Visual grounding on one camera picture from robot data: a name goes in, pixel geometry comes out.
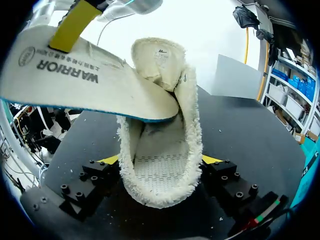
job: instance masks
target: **white storage box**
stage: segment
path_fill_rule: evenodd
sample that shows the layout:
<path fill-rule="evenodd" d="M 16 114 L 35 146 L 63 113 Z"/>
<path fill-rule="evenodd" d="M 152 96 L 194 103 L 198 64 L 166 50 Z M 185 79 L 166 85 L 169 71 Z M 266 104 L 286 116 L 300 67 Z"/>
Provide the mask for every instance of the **white storage box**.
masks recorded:
<path fill-rule="evenodd" d="M 299 120 L 303 107 L 300 106 L 292 97 L 288 95 L 288 100 L 286 101 L 285 108 L 297 119 Z"/>
<path fill-rule="evenodd" d="M 276 100 L 279 104 L 284 104 L 287 94 L 270 83 L 269 95 L 270 97 L 274 98 L 274 100 Z"/>
<path fill-rule="evenodd" d="M 312 132 L 313 134 L 319 136 L 320 135 L 320 121 L 313 116 L 313 121 L 310 127 L 310 132 Z"/>

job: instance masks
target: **white board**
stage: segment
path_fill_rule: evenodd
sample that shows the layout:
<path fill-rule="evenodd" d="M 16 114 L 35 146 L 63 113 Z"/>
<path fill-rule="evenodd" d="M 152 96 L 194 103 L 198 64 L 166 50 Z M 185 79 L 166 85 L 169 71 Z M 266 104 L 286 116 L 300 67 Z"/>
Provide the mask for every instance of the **white board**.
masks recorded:
<path fill-rule="evenodd" d="M 256 99 L 262 75 L 242 62 L 219 54 L 211 95 Z"/>
<path fill-rule="evenodd" d="M 28 28 L 18 36 L 0 77 L 0 98 L 164 121 L 178 113 L 176 100 L 125 61 L 79 38 L 70 53 L 48 48 L 56 27 Z"/>

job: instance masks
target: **black work table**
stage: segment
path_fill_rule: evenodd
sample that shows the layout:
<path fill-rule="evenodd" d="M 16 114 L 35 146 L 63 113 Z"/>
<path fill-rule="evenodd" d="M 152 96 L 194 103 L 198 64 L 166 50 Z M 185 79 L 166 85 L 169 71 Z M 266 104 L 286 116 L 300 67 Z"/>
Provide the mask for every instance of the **black work table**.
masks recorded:
<path fill-rule="evenodd" d="M 203 154 L 237 164 L 241 176 L 269 191 L 287 195 L 289 204 L 298 189 L 305 156 L 281 122 L 252 99 L 210 96 L 198 88 Z M 120 152 L 118 124 L 111 114 L 84 111 L 57 149 L 44 183 L 58 195 L 60 185 L 78 178 L 84 162 Z M 63 239 L 225 239 L 234 220 L 200 184 L 176 206 L 154 209 L 133 200 L 121 181 L 117 194 L 106 197 L 94 215 L 79 222 L 62 211 L 31 209 L 38 188 L 24 194 L 21 203 L 30 218 Z M 283 219 L 271 224 L 278 229 Z"/>

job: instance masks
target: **fuzzy white shoe upper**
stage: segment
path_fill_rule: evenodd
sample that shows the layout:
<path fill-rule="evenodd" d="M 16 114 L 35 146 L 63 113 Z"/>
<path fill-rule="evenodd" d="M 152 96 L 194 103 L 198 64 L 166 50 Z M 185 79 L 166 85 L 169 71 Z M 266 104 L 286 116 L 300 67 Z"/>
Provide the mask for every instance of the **fuzzy white shoe upper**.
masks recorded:
<path fill-rule="evenodd" d="M 140 75 L 174 91 L 180 112 L 172 121 L 145 125 L 117 117 L 120 174 L 127 192 L 137 202 L 166 208 L 190 196 L 201 175 L 196 74 L 185 63 L 183 47 L 168 40 L 137 40 L 131 53 Z"/>

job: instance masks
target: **shoe insole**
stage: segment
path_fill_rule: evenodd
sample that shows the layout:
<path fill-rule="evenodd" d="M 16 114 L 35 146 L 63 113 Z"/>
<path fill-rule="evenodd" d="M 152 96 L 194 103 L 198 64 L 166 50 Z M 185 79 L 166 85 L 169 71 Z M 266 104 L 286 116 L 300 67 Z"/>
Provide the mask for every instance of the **shoe insole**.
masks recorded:
<path fill-rule="evenodd" d="M 0 98 L 37 106 L 106 112 L 159 122 L 174 117 L 176 100 L 125 61 L 79 38 L 70 53 L 48 47 L 57 29 L 40 25 L 16 38 L 0 77 Z"/>
<path fill-rule="evenodd" d="M 147 123 L 136 150 L 136 178 L 150 192 L 169 192 L 185 171 L 188 151 L 180 114 L 172 122 Z"/>

